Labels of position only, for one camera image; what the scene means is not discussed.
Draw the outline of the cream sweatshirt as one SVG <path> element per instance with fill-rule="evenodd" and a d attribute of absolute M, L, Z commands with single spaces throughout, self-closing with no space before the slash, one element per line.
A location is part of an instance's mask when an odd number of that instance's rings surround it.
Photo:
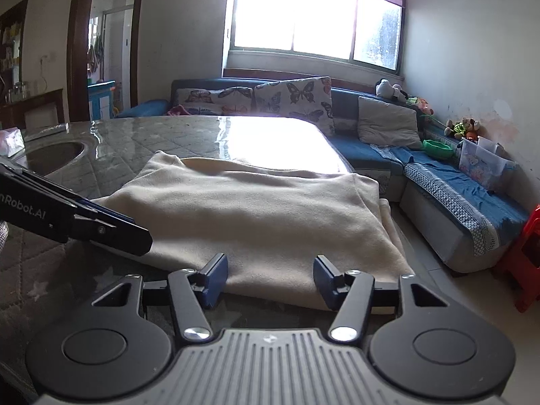
<path fill-rule="evenodd" d="M 360 174 L 284 171 L 158 152 L 100 204 L 149 230 L 144 264 L 198 268 L 223 253 L 225 290 L 312 309 L 313 261 L 395 282 L 411 269 L 378 183 Z"/>

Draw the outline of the butterfly cushion right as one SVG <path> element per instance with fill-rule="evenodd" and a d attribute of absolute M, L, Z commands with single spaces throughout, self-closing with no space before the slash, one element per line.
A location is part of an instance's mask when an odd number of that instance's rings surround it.
<path fill-rule="evenodd" d="M 325 136 L 335 132 L 328 76 L 263 83 L 253 94 L 257 112 L 309 122 Z"/>

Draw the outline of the dark wooden shelf unit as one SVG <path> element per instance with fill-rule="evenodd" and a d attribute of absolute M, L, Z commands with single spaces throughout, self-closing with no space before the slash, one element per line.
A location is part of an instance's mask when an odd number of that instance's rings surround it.
<path fill-rule="evenodd" d="M 22 81 L 22 44 L 28 0 L 22 0 L 1 15 L 1 104 L 9 103 L 8 92 Z"/>

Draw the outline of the grey plain cushion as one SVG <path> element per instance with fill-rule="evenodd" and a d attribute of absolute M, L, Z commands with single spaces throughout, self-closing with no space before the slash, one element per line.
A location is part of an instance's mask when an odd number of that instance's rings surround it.
<path fill-rule="evenodd" d="M 362 142 L 421 148 L 416 112 L 413 109 L 365 97 L 358 98 L 358 107 L 357 129 Z"/>

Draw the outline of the green plastic bowl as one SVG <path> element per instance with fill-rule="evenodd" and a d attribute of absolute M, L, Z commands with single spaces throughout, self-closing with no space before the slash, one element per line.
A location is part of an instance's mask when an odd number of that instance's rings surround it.
<path fill-rule="evenodd" d="M 436 160 L 447 161 L 454 156 L 454 149 L 440 141 L 425 139 L 422 142 L 423 151 L 431 158 Z"/>

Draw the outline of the blue corner sofa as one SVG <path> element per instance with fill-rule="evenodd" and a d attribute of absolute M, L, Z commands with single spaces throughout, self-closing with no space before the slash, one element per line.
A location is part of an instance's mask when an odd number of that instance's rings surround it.
<path fill-rule="evenodd" d="M 120 115 L 122 118 L 166 115 L 174 107 L 174 94 L 180 88 L 254 89 L 268 82 L 274 81 L 176 80 L 171 84 L 168 101 L 148 101 Z M 447 161 L 429 157 L 422 147 L 364 143 L 357 129 L 359 97 L 413 109 L 419 137 L 423 115 L 417 108 L 403 103 L 351 90 L 335 90 L 332 84 L 331 96 L 335 132 L 327 136 L 329 141 L 355 172 L 378 181 L 383 196 L 398 202 L 446 266 L 459 273 L 477 272 L 491 268 L 504 256 L 529 216 L 510 197 L 487 191 L 459 170 L 461 143 L 453 144 L 454 156 Z"/>

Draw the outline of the colourful small toy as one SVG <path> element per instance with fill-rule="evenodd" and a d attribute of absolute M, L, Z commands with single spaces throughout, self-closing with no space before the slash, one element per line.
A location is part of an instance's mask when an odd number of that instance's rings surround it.
<path fill-rule="evenodd" d="M 421 97 L 409 97 L 406 101 L 409 105 L 418 108 L 420 112 L 426 115 L 433 115 L 434 110 L 427 100 Z"/>

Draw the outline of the butterfly cushion left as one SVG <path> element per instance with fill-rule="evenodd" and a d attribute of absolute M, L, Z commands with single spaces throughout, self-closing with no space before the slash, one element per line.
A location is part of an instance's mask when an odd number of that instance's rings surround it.
<path fill-rule="evenodd" d="M 244 115 L 252 112 L 253 89 L 231 87 L 221 90 L 180 88 L 174 94 L 174 106 L 182 106 L 190 115 Z"/>

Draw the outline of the red plastic stool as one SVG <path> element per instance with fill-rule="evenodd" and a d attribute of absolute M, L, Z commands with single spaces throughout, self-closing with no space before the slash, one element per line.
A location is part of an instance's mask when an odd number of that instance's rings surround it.
<path fill-rule="evenodd" d="M 520 235 L 495 267 L 519 286 L 514 306 L 524 313 L 539 298 L 539 206 L 536 206 Z"/>

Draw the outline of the magenta cloth on sofa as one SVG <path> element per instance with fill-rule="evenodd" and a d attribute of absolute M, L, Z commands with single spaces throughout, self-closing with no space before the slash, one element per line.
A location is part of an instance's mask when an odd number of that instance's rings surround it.
<path fill-rule="evenodd" d="M 177 105 L 171 108 L 167 115 L 169 116 L 189 116 L 188 110 L 183 105 Z"/>

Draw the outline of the black white plush toy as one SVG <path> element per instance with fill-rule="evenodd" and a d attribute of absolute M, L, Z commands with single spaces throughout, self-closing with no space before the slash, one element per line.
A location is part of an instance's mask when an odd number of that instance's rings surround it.
<path fill-rule="evenodd" d="M 399 103 L 405 103 L 408 99 L 408 94 L 399 84 L 392 84 L 386 79 L 381 79 L 376 84 L 375 94 L 377 97 Z"/>

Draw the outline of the blue white small cabinet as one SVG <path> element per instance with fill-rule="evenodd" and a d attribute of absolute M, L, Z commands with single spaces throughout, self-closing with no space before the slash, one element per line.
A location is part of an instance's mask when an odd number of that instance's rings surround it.
<path fill-rule="evenodd" d="M 115 81 L 104 81 L 88 86 L 89 114 L 92 121 L 113 118 L 113 92 Z"/>

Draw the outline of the clear plastic storage box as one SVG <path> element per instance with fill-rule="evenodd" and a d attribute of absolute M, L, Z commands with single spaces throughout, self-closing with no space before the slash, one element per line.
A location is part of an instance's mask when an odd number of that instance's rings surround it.
<path fill-rule="evenodd" d="M 459 170 L 487 191 L 503 193 L 510 184 L 517 163 L 470 140 L 461 141 Z"/>

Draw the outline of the dark wooden door frame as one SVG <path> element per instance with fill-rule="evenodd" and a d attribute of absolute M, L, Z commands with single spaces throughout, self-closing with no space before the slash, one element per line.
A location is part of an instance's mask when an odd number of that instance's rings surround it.
<path fill-rule="evenodd" d="M 113 114 L 138 105 L 142 0 L 72 0 L 67 38 L 69 120 L 90 121 L 88 86 L 115 81 Z"/>

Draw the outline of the pink tissue pack far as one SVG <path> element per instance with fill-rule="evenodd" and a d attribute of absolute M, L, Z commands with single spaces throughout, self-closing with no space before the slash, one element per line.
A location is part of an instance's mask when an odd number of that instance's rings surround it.
<path fill-rule="evenodd" d="M 0 156 L 12 157 L 25 149 L 21 130 L 17 127 L 0 131 Z"/>

